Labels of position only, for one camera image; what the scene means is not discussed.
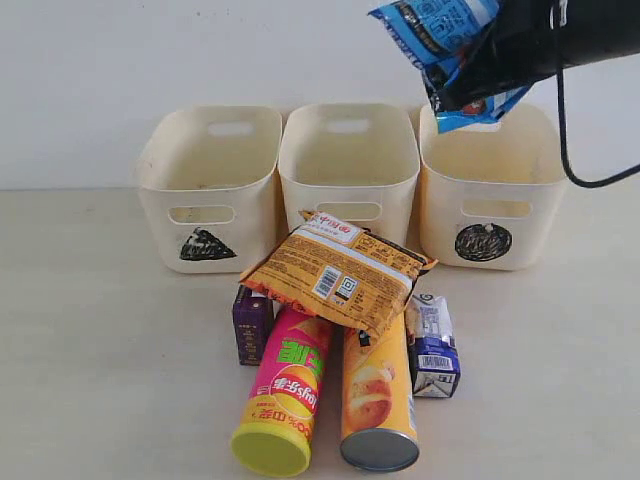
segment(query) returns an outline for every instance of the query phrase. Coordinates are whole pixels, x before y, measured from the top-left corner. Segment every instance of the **orange snack bag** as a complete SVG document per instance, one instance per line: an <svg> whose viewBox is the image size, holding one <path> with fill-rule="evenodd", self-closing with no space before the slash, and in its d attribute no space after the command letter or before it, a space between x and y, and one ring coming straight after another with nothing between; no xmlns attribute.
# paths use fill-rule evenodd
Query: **orange snack bag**
<svg viewBox="0 0 640 480"><path fill-rule="evenodd" d="M305 218L240 282L306 315L379 337L437 261L326 213Z"/></svg>

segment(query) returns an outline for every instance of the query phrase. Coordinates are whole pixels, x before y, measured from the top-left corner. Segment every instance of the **black cable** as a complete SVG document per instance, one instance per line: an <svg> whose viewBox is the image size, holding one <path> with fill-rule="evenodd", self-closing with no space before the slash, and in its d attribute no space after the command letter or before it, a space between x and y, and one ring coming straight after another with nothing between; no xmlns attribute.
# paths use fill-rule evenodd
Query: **black cable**
<svg viewBox="0 0 640 480"><path fill-rule="evenodd" d="M560 0L553 2L553 30L554 45L556 49L556 77L558 79L558 121L560 123L560 155L562 159L562 167L573 183L582 188L602 188L621 180L629 178L631 175L640 173L640 164L631 167L620 173L602 180L587 181L579 178L571 168L569 162L569 151L567 147L567 112L564 103L564 61L562 59L562 51L560 49L560 23L561 23Z"/></svg>

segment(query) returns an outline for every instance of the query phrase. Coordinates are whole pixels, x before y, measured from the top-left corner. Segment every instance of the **blue snack bag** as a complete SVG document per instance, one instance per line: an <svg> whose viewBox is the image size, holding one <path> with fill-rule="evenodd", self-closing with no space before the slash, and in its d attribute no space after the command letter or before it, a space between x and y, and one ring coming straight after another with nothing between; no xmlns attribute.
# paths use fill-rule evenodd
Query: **blue snack bag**
<svg viewBox="0 0 640 480"><path fill-rule="evenodd" d="M439 91L455 82L486 35L504 0L406 0L371 12L422 72L440 133L474 123L495 123L529 91L531 85L447 111Z"/></svg>

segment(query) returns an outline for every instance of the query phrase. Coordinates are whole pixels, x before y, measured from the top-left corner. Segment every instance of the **potato chip can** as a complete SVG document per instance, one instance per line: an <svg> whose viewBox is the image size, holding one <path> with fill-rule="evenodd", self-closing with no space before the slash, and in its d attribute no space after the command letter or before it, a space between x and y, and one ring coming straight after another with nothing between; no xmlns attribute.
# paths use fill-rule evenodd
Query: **potato chip can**
<svg viewBox="0 0 640 480"><path fill-rule="evenodd" d="M395 472L420 455L404 314L378 339L345 329L343 458L363 470Z"/></svg>
<svg viewBox="0 0 640 480"><path fill-rule="evenodd" d="M261 475L291 477L311 461L311 437L332 324L283 308L231 450Z"/></svg>

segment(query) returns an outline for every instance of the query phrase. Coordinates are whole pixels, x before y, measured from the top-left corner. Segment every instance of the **purple juice box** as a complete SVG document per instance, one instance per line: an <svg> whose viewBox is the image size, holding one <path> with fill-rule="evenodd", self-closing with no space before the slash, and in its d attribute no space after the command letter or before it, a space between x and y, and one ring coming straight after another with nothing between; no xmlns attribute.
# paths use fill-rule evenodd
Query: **purple juice box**
<svg viewBox="0 0 640 480"><path fill-rule="evenodd" d="M233 302L240 365L260 365L273 324L273 302L241 286Z"/></svg>

